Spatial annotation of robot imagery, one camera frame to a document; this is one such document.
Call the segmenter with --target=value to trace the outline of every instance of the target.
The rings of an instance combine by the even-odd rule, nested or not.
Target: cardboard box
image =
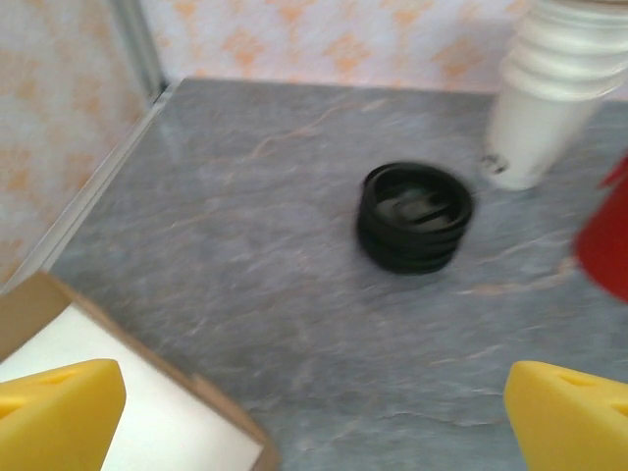
[[[0,366],[5,364],[5,360],[7,364],[11,363],[10,360],[13,357],[28,347],[27,343],[33,343],[38,335],[42,335],[41,332],[45,328],[54,325],[54,321],[60,319],[62,313],[66,315],[65,313],[70,308],[78,310],[81,315],[86,316],[109,336],[138,355],[145,363],[195,397],[197,399],[195,402],[202,402],[259,444],[261,451],[257,455],[252,470],[274,471],[278,468],[280,457],[277,449],[266,433],[241,407],[199,375],[186,375],[169,364],[124,332],[98,306],[45,273],[33,275],[0,298]]]

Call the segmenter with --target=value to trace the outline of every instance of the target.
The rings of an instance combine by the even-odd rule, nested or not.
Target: white paper
[[[102,471],[249,471],[262,446],[73,305],[0,364],[0,382],[96,358],[119,362],[127,403]]]

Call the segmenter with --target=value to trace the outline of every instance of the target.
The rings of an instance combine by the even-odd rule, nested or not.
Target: stacked white cups
[[[538,184],[627,70],[628,1],[535,0],[501,63],[483,172]]]

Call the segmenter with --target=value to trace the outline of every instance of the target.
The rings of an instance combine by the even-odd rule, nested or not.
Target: white trim
[[[0,294],[16,286],[37,270],[50,270],[170,96],[172,96],[172,91],[169,88],[105,158],[85,186],[26,257],[20,268],[3,287],[0,287]]]
[[[109,4],[116,17],[119,37],[124,42],[129,63],[148,100],[153,103],[168,81],[139,0],[109,0]]]

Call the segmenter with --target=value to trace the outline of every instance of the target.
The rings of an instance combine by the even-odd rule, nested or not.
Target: orange patterned wallpaper
[[[0,17],[0,283],[143,114],[106,0],[12,0]]]
[[[494,91],[527,0],[142,0],[167,72]],[[619,92],[628,98],[628,86]]]

